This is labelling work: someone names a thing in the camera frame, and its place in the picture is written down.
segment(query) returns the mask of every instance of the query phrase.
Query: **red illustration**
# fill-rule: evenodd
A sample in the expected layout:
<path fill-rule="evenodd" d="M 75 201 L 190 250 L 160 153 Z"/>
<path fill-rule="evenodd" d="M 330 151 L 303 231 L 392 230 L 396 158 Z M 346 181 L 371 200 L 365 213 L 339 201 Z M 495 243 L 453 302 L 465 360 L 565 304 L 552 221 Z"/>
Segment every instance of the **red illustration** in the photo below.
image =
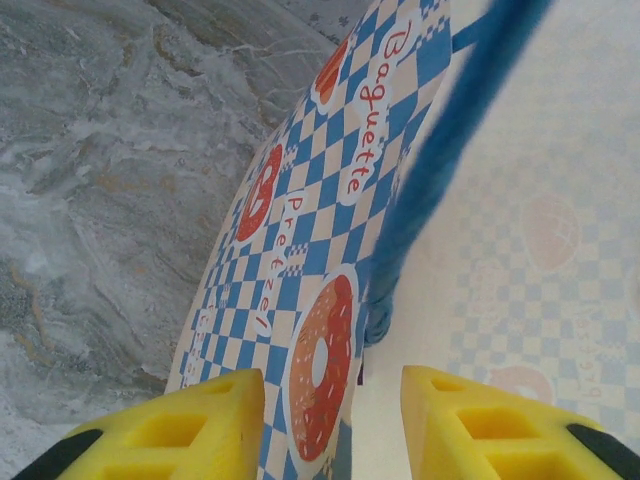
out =
<path fill-rule="evenodd" d="M 339 275 L 309 311 L 296 341 L 289 378 L 292 435 L 306 462 L 327 448 L 347 388 L 351 366 L 353 290 Z"/>
<path fill-rule="evenodd" d="M 489 372 L 488 383 L 507 392 L 553 403 L 551 383 L 542 372 L 530 367 L 513 365 L 493 369 Z"/>
<path fill-rule="evenodd" d="M 269 154 L 269 159 L 256 178 L 249 198 L 242 211 L 236 240 L 240 243 L 250 239 L 262 226 L 273 201 L 273 192 L 278 171 L 282 163 L 282 145 L 277 145 Z"/>
<path fill-rule="evenodd" d="M 326 105 L 331 100 L 333 90 L 338 83 L 338 75 L 340 75 L 340 67 L 342 61 L 347 54 L 347 48 L 349 46 L 349 37 L 342 41 L 340 46 L 333 52 L 331 58 L 327 64 L 322 68 L 320 74 L 316 77 L 316 81 L 313 84 L 313 88 L 317 94 L 318 102 L 322 105 Z"/>
<path fill-rule="evenodd" d="M 556 195 L 544 194 L 525 205 L 522 229 L 531 261 L 545 272 L 564 266 L 580 245 L 580 223 L 576 212 Z"/>

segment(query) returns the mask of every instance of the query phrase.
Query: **marble floor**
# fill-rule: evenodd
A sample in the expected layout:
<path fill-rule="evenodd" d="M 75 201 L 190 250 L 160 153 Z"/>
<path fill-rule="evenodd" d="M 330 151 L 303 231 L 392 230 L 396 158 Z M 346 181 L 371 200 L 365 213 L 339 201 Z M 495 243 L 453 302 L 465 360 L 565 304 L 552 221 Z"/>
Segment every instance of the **marble floor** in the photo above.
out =
<path fill-rule="evenodd" d="M 1 478 L 163 391 L 245 167 L 333 48 L 259 0 L 0 0 Z"/>

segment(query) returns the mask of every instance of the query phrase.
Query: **checkered paper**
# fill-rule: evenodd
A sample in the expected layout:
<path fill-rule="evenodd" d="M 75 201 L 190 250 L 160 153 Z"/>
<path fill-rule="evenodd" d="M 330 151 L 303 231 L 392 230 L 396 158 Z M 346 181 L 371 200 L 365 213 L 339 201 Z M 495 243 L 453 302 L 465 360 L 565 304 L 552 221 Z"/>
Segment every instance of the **checkered paper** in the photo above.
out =
<path fill-rule="evenodd" d="M 232 204 L 168 390 L 261 368 L 260 478 L 350 478 L 369 258 L 450 57 L 448 0 L 376 2 Z"/>
<path fill-rule="evenodd" d="M 635 152 L 585 169 L 588 132 L 534 142 L 548 150 L 536 162 L 492 165 L 480 146 L 484 171 L 463 170 L 452 192 L 462 268 L 447 369 L 593 418 L 637 451 L 640 218 L 606 181 L 637 175 Z"/>

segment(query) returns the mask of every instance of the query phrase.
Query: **blue rope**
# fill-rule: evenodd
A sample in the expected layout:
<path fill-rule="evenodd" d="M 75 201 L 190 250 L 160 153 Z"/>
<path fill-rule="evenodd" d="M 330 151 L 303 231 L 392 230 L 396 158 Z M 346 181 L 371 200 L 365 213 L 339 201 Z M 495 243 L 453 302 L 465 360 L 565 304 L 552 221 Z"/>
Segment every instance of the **blue rope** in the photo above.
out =
<path fill-rule="evenodd" d="M 552 2 L 494 0 L 486 17 L 458 36 L 457 46 L 473 35 L 479 40 L 442 115 L 420 147 L 374 247 L 365 346 L 380 342 L 389 331 L 393 292 L 409 249 L 440 203 L 467 142 Z"/>

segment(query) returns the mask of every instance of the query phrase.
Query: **donut illustration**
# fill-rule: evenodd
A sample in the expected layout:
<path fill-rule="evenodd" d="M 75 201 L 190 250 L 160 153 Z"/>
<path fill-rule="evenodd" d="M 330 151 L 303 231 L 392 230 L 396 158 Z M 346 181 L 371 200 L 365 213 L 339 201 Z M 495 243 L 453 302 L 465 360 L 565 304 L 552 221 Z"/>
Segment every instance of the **donut illustration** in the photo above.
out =
<path fill-rule="evenodd" d="M 351 34 L 342 41 L 340 46 L 333 52 L 331 58 L 316 77 L 311 87 L 311 96 L 318 107 L 321 114 L 326 114 L 331 107 L 333 92 L 340 78 L 340 71 L 344 63 L 344 59 L 349 49 L 349 39 Z"/>
<path fill-rule="evenodd" d="M 337 435 L 349 381 L 355 381 L 357 277 L 342 265 L 302 313 L 285 365 L 283 403 L 291 458 L 312 477 Z"/>
<path fill-rule="evenodd" d="M 580 244 L 580 223 L 573 208 L 562 198 L 544 194 L 522 209 L 524 242 L 532 263 L 553 272 L 568 263 Z"/>
<path fill-rule="evenodd" d="M 548 404 L 554 402 L 551 382 L 541 371 L 525 365 L 510 365 L 490 370 L 487 383 L 523 397 Z"/>
<path fill-rule="evenodd" d="M 276 145 L 269 154 L 267 162 L 262 167 L 258 178 L 256 178 L 247 203 L 242 210 L 240 224 L 236 232 L 236 242 L 245 244 L 251 240 L 264 221 L 271 209 L 275 182 L 278 178 L 280 165 L 282 164 L 282 145 Z"/>

